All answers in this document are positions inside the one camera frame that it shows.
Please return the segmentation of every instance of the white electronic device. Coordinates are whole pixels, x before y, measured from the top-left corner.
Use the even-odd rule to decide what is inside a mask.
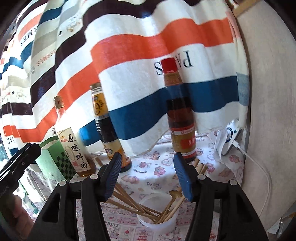
[[[237,119],[234,119],[228,126],[227,126],[227,138],[226,142],[222,148],[222,155],[226,155],[231,147],[233,141],[236,139],[237,135],[240,132],[240,128],[238,127],[239,121]]]

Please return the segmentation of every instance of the silver screw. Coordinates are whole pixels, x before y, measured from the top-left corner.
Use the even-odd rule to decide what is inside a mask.
[[[203,175],[203,174],[198,174],[198,175],[197,175],[197,178],[198,178],[199,180],[204,180],[204,179],[205,179],[205,175]]]
[[[60,186],[65,186],[67,184],[67,181],[66,180],[61,180],[60,182],[59,182],[59,185]]]
[[[230,180],[229,181],[230,185],[236,186],[237,185],[237,181],[236,180]]]
[[[92,180],[96,180],[98,177],[99,177],[98,174],[92,174],[92,175],[90,176],[90,178],[91,178]]]

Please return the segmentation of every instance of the human hand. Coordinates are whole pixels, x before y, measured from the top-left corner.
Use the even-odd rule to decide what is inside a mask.
[[[20,238],[27,239],[33,227],[33,220],[22,207],[22,199],[14,195],[15,205],[12,208],[12,214],[17,219],[15,230],[19,233]]]

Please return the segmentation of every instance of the sauce bottle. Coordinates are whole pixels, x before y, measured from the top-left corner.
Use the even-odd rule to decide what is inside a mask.
[[[90,86],[91,95],[94,105],[96,129],[102,140],[102,144],[111,160],[115,152],[119,152],[122,156],[122,165],[120,172],[126,172],[132,167],[131,159],[126,157],[121,143],[117,137],[112,121],[109,116],[105,97],[103,94],[101,83],[95,83]]]
[[[168,124],[174,152],[181,152],[187,163],[196,158],[194,117],[190,98],[182,82],[174,58],[161,61],[165,87],[170,98],[166,101]]]
[[[80,177],[94,174],[96,165],[81,140],[77,138],[78,135],[74,135],[61,96],[54,98],[54,105],[57,110],[57,122],[54,128],[73,168]]]

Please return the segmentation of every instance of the white cable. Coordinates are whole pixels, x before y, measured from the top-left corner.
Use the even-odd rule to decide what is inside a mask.
[[[263,173],[265,174],[266,178],[267,178],[267,181],[268,181],[268,191],[267,191],[267,195],[266,195],[266,199],[265,199],[265,202],[264,202],[264,205],[261,209],[261,212],[259,214],[259,217],[261,216],[262,212],[263,212],[263,209],[267,203],[267,200],[269,199],[269,195],[271,193],[271,177],[270,177],[270,174],[265,170],[265,168],[263,168],[260,164],[258,164],[252,157],[250,157],[248,155],[248,153],[245,152],[244,149],[241,148],[241,146],[238,144],[238,142],[236,140],[233,141],[232,143],[234,145],[235,148],[237,148],[238,150],[240,150],[243,154],[245,154],[252,162],[254,162],[258,167],[259,169],[261,169],[261,171],[263,171]]]

